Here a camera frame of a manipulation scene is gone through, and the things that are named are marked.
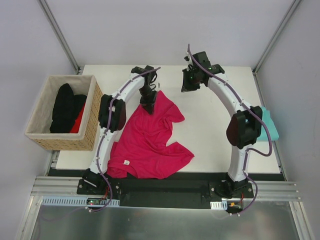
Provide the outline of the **aluminium post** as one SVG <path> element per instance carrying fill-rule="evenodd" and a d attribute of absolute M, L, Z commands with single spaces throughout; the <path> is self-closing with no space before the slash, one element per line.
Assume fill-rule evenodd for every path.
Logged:
<path fill-rule="evenodd" d="M 42 9 L 45 17 L 47 18 L 48 23 L 50 24 L 60 46 L 62 47 L 68 61 L 70 62 L 74 72 L 78 75 L 80 73 L 81 67 L 78 64 L 60 26 L 58 21 L 55 18 L 53 11 L 50 8 L 50 5 L 46 0 L 37 0 L 40 8 Z"/>
<path fill-rule="evenodd" d="M 282 17 L 281 21 L 279 22 L 278 26 L 276 27 L 274 33 L 272 34 L 270 40 L 268 41 L 265 49 L 263 50 L 261 56 L 259 57 L 257 63 L 255 64 L 254 68 L 252 69 L 252 73 L 254 76 L 257 75 L 261 67 L 263 66 L 264 62 L 266 61 L 267 57 L 272 52 L 273 48 L 276 46 L 277 41 L 280 39 L 282 33 L 288 26 L 289 22 L 291 21 L 292 17 L 298 10 L 299 6 L 303 0 L 293 0 L 288 9 L 286 10 L 284 16 Z"/>

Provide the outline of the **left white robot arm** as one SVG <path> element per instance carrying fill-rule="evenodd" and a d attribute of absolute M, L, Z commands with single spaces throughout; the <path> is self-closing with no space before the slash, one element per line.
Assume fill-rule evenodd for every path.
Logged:
<path fill-rule="evenodd" d="M 88 188 L 99 195 L 105 191 L 104 181 L 107 172 L 110 153 L 118 133 L 124 128 L 127 121 L 126 105 L 136 93 L 140 93 L 139 106 L 149 115 L 153 115 L 158 92 L 154 82 L 158 77 L 157 71 L 150 65 L 132 68 L 125 83 L 111 95 L 104 94 L 100 100 L 98 113 L 99 138 L 94 157 L 82 179 L 89 182 Z"/>

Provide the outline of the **red t shirt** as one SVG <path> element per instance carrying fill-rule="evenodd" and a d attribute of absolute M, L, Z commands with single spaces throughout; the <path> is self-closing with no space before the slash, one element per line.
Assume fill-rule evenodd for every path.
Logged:
<path fill-rule="evenodd" d="M 74 121 L 74 124 L 73 124 L 71 130 L 69 131 L 71 134 L 76 134 L 79 132 L 84 109 L 85 109 L 85 105 L 86 104 L 84 103 L 81 107 L 76 108 L 76 112 L 75 112 L 76 118 L 75 118 L 75 121 Z"/>

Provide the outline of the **right rear aluminium post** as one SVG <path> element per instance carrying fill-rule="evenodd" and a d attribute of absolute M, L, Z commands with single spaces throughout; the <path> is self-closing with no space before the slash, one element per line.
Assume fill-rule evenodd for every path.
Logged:
<path fill-rule="evenodd" d="M 277 41 L 280 39 L 282 33 L 288 26 L 289 22 L 291 21 L 292 17 L 298 10 L 299 6 L 303 0 L 293 0 L 288 9 L 286 10 L 284 16 L 282 17 L 281 21 L 279 22 L 278 26 L 276 27 L 274 33 L 272 34 L 270 40 L 268 41 L 265 49 L 263 50 L 261 56 L 259 57 L 257 63 L 255 64 L 254 68 L 252 69 L 252 73 L 254 76 L 257 75 L 261 67 L 263 66 L 264 62 L 266 61 L 267 57 L 272 52 L 273 48 L 276 46 Z"/>

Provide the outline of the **folded teal t shirt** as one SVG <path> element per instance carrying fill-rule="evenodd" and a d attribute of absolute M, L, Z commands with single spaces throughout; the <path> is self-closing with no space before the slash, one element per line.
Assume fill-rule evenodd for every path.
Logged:
<path fill-rule="evenodd" d="M 261 109 L 262 109 L 262 121 L 265 123 L 265 125 L 269 131 L 271 141 L 277 141 L 279 139 L 279 133 L 276 129 L 274 121 L 271 118 L 270 111 L 267 110 L 264 106 L 261 106 Z M 261 126 L 261 134 L 257 138 L 257 141 L 258 142 L 268 142 L 267 132 L 263 126 Z"/>

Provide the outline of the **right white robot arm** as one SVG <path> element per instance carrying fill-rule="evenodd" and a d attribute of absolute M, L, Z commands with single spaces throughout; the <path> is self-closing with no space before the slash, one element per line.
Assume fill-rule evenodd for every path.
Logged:
<path fill-rule="evenodd" d="M 245 176 L 249 158 L 246 150 L 253 147 L 261 135 L 263 110 L 260 106 L 250 105 L 237 93 L 229 83 L 225 70 L 219 64 L 212 65 L 206 52 L 191 54 L 187 51 L 184 60 L 187 67 L 182 70 L 181 92 L 196 91 L 203 84 L 215 93 L 230 116 L 226 137 L 232 149 L 225 192 L 230 197 L 237 197 L 248 182 Z"/>

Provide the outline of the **black t shirt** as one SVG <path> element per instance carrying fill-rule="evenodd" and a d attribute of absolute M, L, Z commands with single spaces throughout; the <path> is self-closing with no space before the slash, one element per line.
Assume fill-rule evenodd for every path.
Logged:
<path fill-rule="evenodd" d="M 52 134 L 68 134 L 75 123 L 76 108 L 87 101 L 84 94 L 74 94 L 68 83 L 63 84 L 56 95 L 52 110 L 50 132 Z"/>

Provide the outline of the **aluminium rail frame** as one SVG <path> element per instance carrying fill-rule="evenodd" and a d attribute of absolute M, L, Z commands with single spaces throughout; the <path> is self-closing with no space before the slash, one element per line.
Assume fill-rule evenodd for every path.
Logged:
<path fill-rule="evenodd" d="M 50 153 L 36 177 L 19 228 L 19 240 L 313 240 L 303 196 L 296 182 L 281 174 L 254 174 L 253 198 L 243 212 L 224 210 L 42 205 L 44 197 L 77 194 L 80 170 L 58 170 L 59 152 Z"/>

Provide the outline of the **pink t shirt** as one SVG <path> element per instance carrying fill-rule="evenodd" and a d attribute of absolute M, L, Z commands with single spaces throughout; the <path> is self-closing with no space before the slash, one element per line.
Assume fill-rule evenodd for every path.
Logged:
<path fill-rule="evenodd" d="M 154 112 L 138 106 L 112 146 L 106 173 L 112 178 L 165 179 L 184 168 L 194 154 L 179 142 L 167 144 L 173 124 L 185 117 L 162 91 L 157 93 Z"/>

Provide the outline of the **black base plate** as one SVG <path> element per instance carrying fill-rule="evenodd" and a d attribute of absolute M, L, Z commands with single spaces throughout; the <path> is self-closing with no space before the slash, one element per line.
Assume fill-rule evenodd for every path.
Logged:
<path fill-rule="evenodd" d="M 138 179 L 131 174 L 115 178 L 89 169 L 78 181 L 78 195 L 107 196 L 122 207 L 209 209 L 211 202 L 251 200 L 254 189 L 248 181 L 231 191 L 225 173 L 175 173 L 165 179 Z"/>

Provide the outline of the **wicker laundry basket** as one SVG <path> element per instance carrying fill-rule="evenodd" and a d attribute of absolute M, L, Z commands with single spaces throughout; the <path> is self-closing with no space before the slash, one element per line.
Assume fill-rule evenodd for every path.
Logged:
<path fill-rule="evenodd" d="M 25 135 L 46 150 L 91 151 L 101 97 L 94 75 L 50 75 Z"/>

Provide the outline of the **left rear aluminium post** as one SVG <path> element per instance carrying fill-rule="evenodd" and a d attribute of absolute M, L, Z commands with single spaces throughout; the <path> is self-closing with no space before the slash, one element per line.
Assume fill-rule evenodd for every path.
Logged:
<path fill-rule="evenodd" d="M 78 75 L 80 73 L 81 67 L 78 64 L 60 26 L 58 21 L 55 18 L 53 11 L 50 8 L 50 5 L 46 0 L 37 0 L 40 8 L 42 9 L 45 17 L 47 18 L 48 23 L 50 24 L 60 46 L 62 47 L 68 61 L 70 62 L 74 72 Z"/>

